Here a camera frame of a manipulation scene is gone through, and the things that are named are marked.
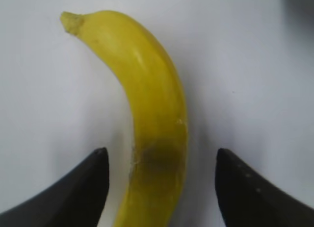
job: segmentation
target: white surface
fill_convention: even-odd
[[[110,226],[128,177],[131,114],[109,69],[58,20],[102,9],[145,25],[185,87],[190,157],[172,227],[223,226],[219,147],[314,207],[314,32],[285,0],[0,0],[0,211],[106,146],[100,226]]]

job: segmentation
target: table surface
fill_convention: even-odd
[[[0,211],[108,147],[109,227],[130,168],[122,87],[64,32],[63,10],[125,12],[172,57],[189,111],[185,189],[172,227],[223,226],[215,155],[230,148],[314,207],[314,0],[0,0]]]

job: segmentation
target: banana tip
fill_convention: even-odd
[[[84,22],[82,15],[77,15],[66,11],[62,12],[60,20],[65,31],[73,35],[77,35],[79,28]]]

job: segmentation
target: yellow banana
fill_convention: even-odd
[[[133,167],[114,227],[166,227],[184,183],[188,137],[183,88],[170,57],[122,13],[63,12],[60,19],[114,72],[131,106]]]

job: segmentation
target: banana peel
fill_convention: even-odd
[[[166,227],[186,168],[187,112],[182,84],[158,40],[131,17],[100,11],[61,14],[123,86],[133,116],[132,170],[114,227]]]

